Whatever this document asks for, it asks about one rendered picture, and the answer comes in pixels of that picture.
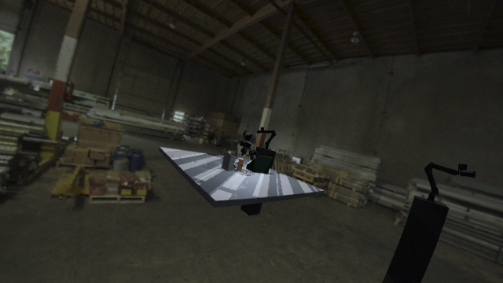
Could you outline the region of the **brown box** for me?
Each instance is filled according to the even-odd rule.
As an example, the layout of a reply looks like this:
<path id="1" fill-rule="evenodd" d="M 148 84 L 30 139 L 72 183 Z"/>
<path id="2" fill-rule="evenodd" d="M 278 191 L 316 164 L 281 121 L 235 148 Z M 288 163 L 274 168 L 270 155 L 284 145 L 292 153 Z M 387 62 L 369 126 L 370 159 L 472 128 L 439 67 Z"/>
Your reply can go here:
<path id="1" fill-rule="evenodd" d="M 241 171 L 243 167 L 244 160 L 239 159 L 238 165 L 237 165 L 237 171 Z"/>

